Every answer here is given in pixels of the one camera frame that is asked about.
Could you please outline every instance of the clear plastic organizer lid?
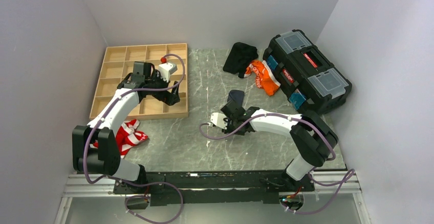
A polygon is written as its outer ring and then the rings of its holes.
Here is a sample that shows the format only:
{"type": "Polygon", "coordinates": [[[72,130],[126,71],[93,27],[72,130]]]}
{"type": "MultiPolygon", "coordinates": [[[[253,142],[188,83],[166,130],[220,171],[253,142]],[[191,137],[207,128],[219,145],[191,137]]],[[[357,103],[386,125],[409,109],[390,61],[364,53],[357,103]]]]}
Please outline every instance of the clear plastic organizer lid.
{"type": "Polygon", "coordinates": [[[348,86],[345,79],[334,68],[311,76],[308,80],[323,97],[332,95],[332,99],[345,94],[345,87],[348,86]]]}
{"type": "Polygon", "coordinates": [[[309,40],[307,40],[299,31],[290,31],[281,34],[280,37],[276,38],[276,41],[287,54],[311,46],[309,40]]]}

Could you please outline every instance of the black toolbox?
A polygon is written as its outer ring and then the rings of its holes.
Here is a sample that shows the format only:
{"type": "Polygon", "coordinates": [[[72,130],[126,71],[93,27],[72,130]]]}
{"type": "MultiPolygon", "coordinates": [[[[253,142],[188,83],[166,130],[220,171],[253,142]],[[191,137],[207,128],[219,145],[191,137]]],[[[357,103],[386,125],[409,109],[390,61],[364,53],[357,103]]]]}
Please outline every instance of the black toolbox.
{"type": "Polygon", "coordinates": [[[325,114],[343,105],[352,89],[348,79],[301,30],[275,36],[264,52],[280,88],[299,113],[325,114]]]}

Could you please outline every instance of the wooden tray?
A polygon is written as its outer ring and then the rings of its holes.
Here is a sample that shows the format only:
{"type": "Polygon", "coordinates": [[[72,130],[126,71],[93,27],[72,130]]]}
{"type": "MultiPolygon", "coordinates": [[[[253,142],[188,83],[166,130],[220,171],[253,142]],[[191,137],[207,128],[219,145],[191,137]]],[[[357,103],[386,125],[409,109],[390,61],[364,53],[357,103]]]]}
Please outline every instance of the wooden tray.
{"type": "MultiPolygon", "coordinates": [[[[168,106],[149,95],[131,111],[126,119],[149,120],[188,117],[187,44],[180,43],[108,47],[105,50],[90,119],[96,118],[110,102],[117,85],[128,73],[133,71],[134,61],[151,62],[157,66],[161,63],[160,58],[166,53],[179,55],[185,64],[185,77],[179,87],[181,101],[175,105],[168,106]]],[[[175,63],[178,67],[178,70],[170,77],[169,86],[171,86],[174,81],[181,79],[182,65],[177,58],[172,56],[168,57],[168,61],[175,63]]]]}

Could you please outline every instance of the black cloth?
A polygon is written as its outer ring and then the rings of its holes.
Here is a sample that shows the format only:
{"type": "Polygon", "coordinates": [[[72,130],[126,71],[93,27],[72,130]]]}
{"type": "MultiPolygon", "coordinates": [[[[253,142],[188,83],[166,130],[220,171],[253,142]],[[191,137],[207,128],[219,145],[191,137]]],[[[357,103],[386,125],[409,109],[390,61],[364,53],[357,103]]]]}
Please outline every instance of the black cloth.
{"type": "Polygon", "coordinates": [[[229,100],[233,100],[238,105],[243,106],[244,91],[236,89],[231,90],[228,95],[228,102],[229,100]]]}
{"type": "Polygon", "coordinates": [[[244,78],[246,68],[249,66],[250,62],[257,58],[256,47],[237,42],[232,46],[231,52],[223,66],[223,70],[232,74],[238,73],[238,77],[244,78]]]}

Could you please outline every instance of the gray marble surface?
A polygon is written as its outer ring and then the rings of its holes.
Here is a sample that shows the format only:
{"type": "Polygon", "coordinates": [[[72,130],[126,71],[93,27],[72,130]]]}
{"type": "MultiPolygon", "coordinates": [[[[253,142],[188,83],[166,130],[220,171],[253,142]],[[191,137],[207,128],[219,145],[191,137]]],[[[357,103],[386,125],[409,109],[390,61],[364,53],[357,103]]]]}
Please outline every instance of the gray marble surface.
{"type": "MultiPolygon", "coordinates": [[[[210,115],[220,111],[232,89],[245,92],[244,108],[258,106],[270,112],[297,113],[281,90],[268,96],[256,87],[254,76],[240,79],[223,72],[228,54],[228,49],[189,50],[189,117],[141,121],[138,129],[150,139],[131,149],[126,160],[144,165],[147,171],[264,170],[284,169],[297,156],[293,140],[281,135],[254,132],[210,141],[199,133],[199,124],[209,122],[210,115]]],[[[330,117],[323,118],[331,126],[330,117]]],[[[203,128],[210,136],[223,135],[217,127],[203,128]]],[[[337,158],[323,168],[345,168],[339,146],[335,151],[337,158]]]]}

